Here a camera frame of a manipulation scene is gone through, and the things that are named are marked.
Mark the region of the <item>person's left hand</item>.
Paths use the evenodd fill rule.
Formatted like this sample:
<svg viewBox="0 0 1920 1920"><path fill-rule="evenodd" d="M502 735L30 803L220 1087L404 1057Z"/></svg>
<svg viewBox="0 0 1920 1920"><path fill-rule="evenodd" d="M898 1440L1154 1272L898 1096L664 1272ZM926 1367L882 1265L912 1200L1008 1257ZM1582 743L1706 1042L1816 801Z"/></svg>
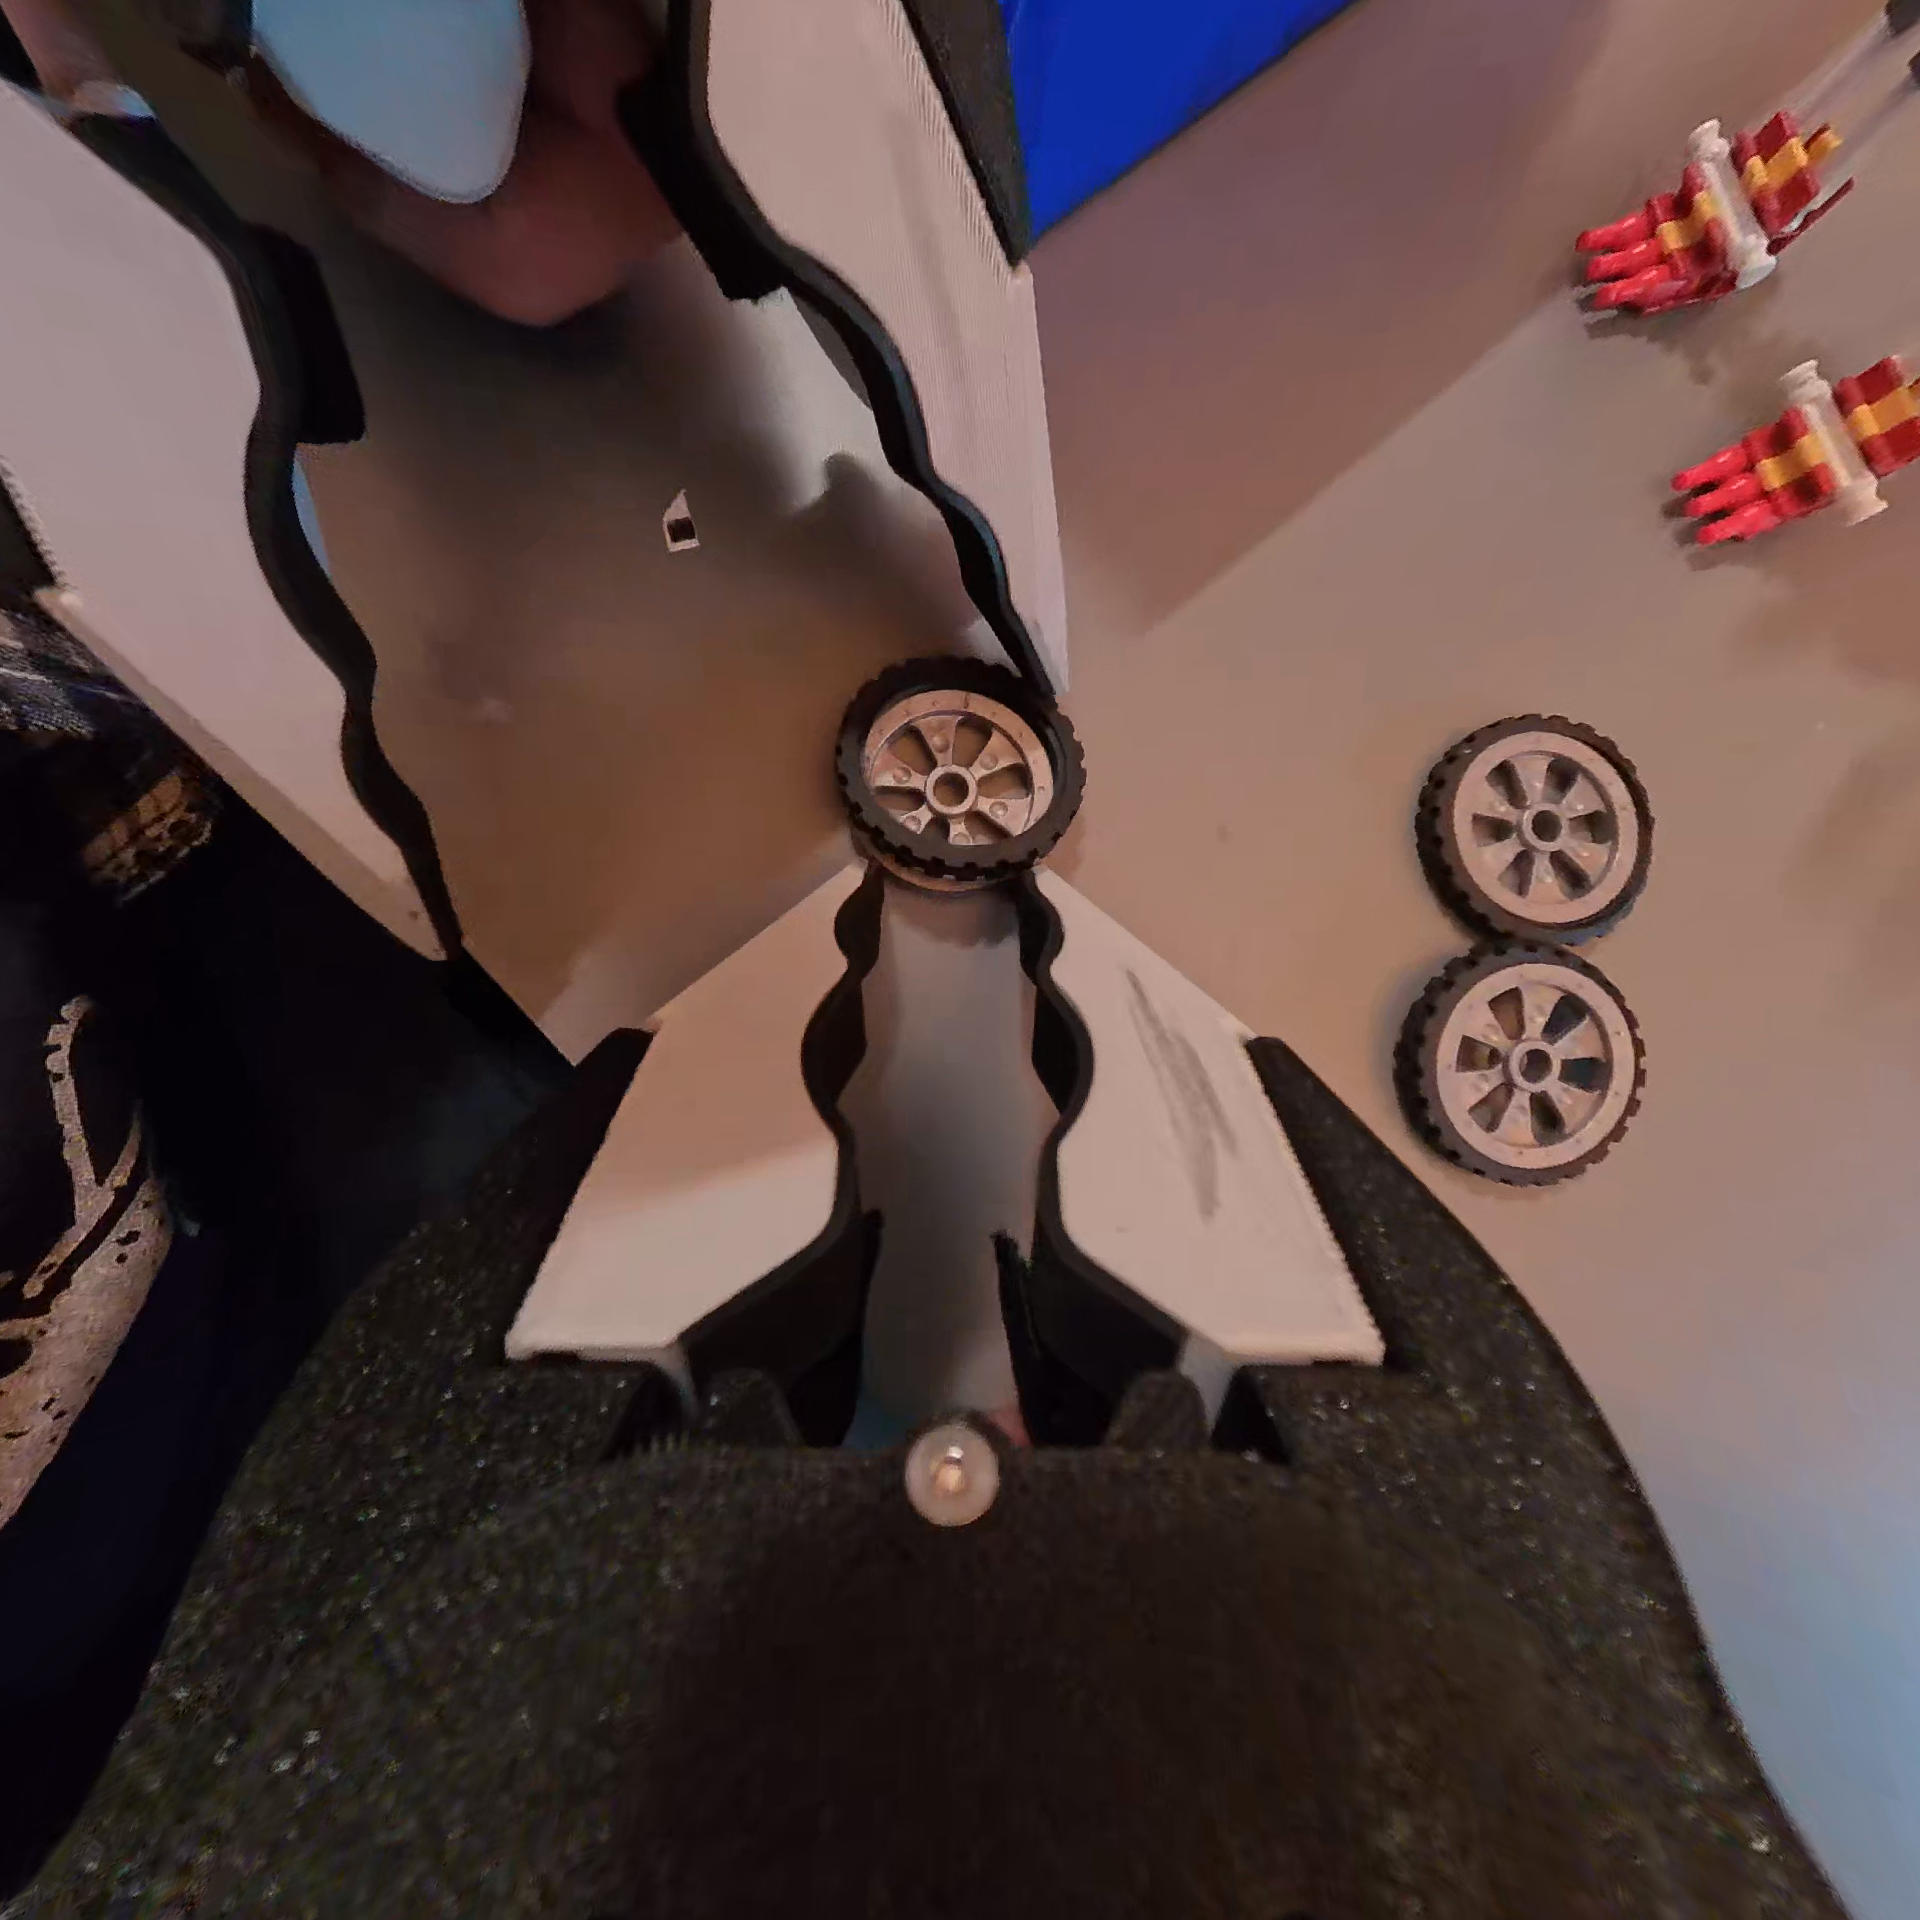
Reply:
<svg viewBox="0 0 1920 1920"><path fill-rule="evenodd" d="M255 115L359 234L490 316L547 329L615 297L679 224L616 119L616 97L656 56L639 6L534 2L526 17L517 150L475 203L398 180L296 107L263 63L250 86Z"/></svg>

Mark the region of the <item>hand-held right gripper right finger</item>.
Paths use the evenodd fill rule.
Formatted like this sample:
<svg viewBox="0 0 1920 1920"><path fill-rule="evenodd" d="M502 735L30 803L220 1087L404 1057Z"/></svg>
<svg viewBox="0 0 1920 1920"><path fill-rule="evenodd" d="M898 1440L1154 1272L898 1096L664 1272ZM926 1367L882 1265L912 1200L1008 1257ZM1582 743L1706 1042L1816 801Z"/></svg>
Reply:
<svg viewBox="0 0 1920 1920"><path fill-rule="evenodd" d="M1140 1376L1186 1382L1216 1432L1250 1369L1381 1367L1254 1031L1055 874L1013 898L1051 1106L1028 1247L997 1254L1028 1438L1102 1440Z"/></svg>

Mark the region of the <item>blue plastic parts bin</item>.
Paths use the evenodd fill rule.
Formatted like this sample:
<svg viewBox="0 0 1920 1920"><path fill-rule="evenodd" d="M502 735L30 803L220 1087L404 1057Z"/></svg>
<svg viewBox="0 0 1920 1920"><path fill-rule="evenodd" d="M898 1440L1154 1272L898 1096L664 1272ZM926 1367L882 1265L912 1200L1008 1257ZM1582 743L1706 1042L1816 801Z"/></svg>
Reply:
<svg viewBox="0 0 1920 1920"><path fill-rule="evenodd" d="M1344 2L1003 2L1036 234L1258 79Z"/></svg>

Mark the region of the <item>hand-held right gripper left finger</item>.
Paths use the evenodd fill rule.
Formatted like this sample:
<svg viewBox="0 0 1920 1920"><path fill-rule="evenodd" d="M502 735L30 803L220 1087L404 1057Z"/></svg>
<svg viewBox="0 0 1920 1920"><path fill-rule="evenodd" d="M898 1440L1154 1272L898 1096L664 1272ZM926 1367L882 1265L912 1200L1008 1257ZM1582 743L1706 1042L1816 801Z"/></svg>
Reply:
<svg viewBox="0 0 1920 1920"><path fill-rule="evenodd" d="M807 1443L845 1440L880 1225L840 1102L882 891L843 870L653 1015L507 1361L652 1364L687 1408L754 1372Z"/></svg>

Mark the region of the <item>black rubber toy tyre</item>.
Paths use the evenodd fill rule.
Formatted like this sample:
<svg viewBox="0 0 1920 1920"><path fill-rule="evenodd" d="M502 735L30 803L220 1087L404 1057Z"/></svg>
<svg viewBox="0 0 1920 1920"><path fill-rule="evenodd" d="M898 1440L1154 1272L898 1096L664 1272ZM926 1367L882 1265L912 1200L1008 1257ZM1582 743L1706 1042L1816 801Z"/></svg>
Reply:
<svg viewBox="0 0 1920 1920"><path fill-rule="evenodd" d="M1552 730L1589 742L1618 768L1618 774L1632 791L1632 798L1640 808L1643 850L1639 854L1639 864L1632 874L1632 883L1627 886L1624 896L1612 912L1584 923L1575 923L1573 928L1528 927L1522 919L1508 918L1506 912L1494 907L1493 902L1484 896L1478 887L1469 880L1469 875L1463 870L1460 855L1456 855L1448 844L1452 835L1446 814L1458 780L1467 768L1467 762L1478 751L1525 730ZM1522 713L1503 719L1487 727L1478 727L1476 732L1463 736L1428 771L1421 795L1415 808L1413 830L1415 848L1423 864L1423 874L1432 891L1440 896L1442 905L1467 928L1493 942L1536 942L1556 946L1589 945L1603 938L1606 931L1612 931L1634 907L1634 903L1643 896L1648 886L1648 870L1652 857L1652 810L1640 775L1608 736L1595 732L1594 727L1584 727L1565 715Z"/></svg>
<svg viewBox="0 0 1920 1920"><path fill-rule="evenodd" d="M1028 839L1015 844L1019 862L1005 871L987 875L986 880L939 880L926 875L918 866L895 862L890 850L891 835L880 828L876 803L856 795L859 751L880 708L906 694L926 689L976 689L1008 703L1008 706L1015 706L1021 719L1037 726L1042 732L1047 751L1055 762L1055 774L1063 782L1063 795L1053 803L1044 826ZM832 771L854 835L894 874L930 891L987 890L1030 871L1064 839L1076 811L1084 806L1088 778L1085 752L1067 713L1026 686L1013 668L986 663L971 657L910 659L885 668L848 705L835 742Z"/></svg>

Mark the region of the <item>red yellow toy foot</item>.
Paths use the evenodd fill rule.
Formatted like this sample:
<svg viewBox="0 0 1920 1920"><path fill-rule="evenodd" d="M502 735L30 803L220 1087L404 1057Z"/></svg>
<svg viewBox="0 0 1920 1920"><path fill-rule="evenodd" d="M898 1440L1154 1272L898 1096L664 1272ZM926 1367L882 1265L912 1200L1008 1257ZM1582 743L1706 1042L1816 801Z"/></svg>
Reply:
<svg viewBox="0 0 1920 1920"><path fill-rule="evenodd" d="M1802 128L1790 112L1730 135L1701 123L1676 191L1575 241L1586 311L1655 318L1760 283L1853 187L1844 156L1831 123Z"/></svg>
<svg viewBox="0 0 1920 1920"><path fill-rule="evenodd" d="M1887 481L1917 462L1912 352L1839 378L1805 361L1783 376L1780 399L1774 419L1671 481L1695 546L1754 543L1822 513L1872 522Z"/></svg>

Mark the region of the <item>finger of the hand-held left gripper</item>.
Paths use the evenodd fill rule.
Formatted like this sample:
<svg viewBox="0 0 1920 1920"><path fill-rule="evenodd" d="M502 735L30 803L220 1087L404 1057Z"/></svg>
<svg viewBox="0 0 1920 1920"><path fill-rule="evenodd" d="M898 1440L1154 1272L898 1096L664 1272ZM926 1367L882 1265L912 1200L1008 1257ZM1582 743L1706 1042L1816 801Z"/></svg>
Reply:
<svg viewBox="0 0 1920 1920"><path fill-rule="evenodd" d="M314 425L359 435L318 265L143 110L56 110L6 81L2 191L19 580L354 905L454 959L304 474Z"/></svg>
<svg viewBox="0 0 1920 1920"><path fill-rule="evenodd" d="M1067 691L1013 66L994 2L660 6L660 192L730 300L840 346L971 607Z"/></svg>

